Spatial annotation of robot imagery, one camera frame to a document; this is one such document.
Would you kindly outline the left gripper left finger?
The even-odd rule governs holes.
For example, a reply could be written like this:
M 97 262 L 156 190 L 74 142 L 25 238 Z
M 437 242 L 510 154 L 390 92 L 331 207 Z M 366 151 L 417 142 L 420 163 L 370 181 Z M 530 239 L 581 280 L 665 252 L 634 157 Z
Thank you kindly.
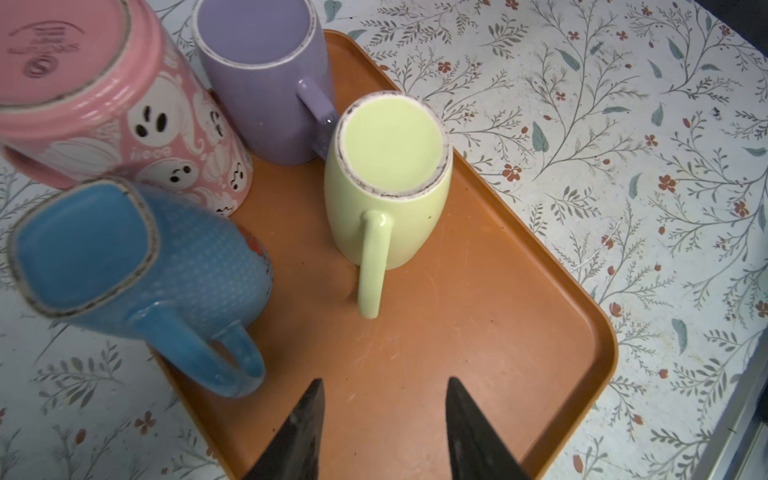
M 316 378 L 242 479 L 317 479 L 324 412 L 324 384 Z

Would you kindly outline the light green mug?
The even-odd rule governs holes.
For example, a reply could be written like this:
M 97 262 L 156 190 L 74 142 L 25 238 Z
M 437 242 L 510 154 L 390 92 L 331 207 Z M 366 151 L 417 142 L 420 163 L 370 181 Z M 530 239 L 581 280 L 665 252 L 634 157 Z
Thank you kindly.
M 333 240 L 359 268 L 357 306 L 378 316 L 387 271 L 410 261 L 443 212 L 453 149 L 420 100 L 397 91 L 365 95 L 333 133 L 324 197 Z

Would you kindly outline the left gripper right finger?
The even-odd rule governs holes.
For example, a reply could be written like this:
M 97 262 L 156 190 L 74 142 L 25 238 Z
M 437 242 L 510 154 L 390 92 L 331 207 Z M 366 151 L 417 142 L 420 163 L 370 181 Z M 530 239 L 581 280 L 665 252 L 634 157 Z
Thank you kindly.
M 453 479 L 530 479 L 457 377 L 448 380 L 445 408 Z

